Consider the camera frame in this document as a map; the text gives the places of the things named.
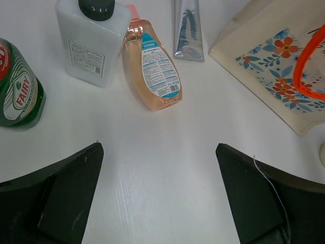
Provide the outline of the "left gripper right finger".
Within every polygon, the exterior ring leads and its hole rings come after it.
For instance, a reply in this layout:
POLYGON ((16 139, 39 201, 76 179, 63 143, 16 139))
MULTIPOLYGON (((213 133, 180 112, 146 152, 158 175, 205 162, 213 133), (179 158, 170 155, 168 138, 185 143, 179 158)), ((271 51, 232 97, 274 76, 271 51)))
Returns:
POLYGON ((220 143, 216 157, 240 243, 324 243, 324 185, 220 143))

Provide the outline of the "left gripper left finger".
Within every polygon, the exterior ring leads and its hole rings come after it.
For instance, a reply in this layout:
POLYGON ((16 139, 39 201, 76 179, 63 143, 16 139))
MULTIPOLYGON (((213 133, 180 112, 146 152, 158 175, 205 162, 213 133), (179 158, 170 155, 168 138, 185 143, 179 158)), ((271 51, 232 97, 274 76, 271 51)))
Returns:
POLYGON ((81 243, 104 150, 95 142, 1 183, 1 243, 81 243))

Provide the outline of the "green dish soap bottle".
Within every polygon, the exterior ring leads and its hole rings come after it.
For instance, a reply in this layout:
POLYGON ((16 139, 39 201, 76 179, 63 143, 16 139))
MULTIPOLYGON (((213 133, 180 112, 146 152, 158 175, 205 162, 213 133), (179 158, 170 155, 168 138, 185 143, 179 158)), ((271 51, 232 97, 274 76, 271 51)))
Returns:
POLYGON ((19 49, 1 38, 1 127, 35 126, 45 102, 43 86, 19 49))

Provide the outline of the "white bottle black cap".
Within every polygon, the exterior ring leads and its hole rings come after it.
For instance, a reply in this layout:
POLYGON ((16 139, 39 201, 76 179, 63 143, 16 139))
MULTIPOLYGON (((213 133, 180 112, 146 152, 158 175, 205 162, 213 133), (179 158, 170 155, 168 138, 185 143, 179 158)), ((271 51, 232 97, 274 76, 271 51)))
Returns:
POLYGON ((56 17, 69 75, 105 88, 130 24, 130 9, 116 1, 57 1, 56 17))

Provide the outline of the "pink shampoo bottle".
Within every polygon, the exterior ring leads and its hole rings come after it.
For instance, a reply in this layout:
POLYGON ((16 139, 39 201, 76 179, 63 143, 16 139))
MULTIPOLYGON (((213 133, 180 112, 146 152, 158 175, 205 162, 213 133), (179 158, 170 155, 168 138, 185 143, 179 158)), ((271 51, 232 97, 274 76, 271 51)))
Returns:
POLYGON ((151 22, 141 19, 134 5, 123 46, 123 65, 134 88, 152 111, 182 100, 181 80, 174 62, 158 39, 151 22))

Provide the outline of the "silver tube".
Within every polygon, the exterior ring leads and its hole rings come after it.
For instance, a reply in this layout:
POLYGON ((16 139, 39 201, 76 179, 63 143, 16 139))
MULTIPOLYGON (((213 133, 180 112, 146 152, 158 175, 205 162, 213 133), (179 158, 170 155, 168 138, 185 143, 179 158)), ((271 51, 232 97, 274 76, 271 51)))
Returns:
POLYGON ((174 1, 174 17, 174 57, 204 62, 199 1, 174 1))

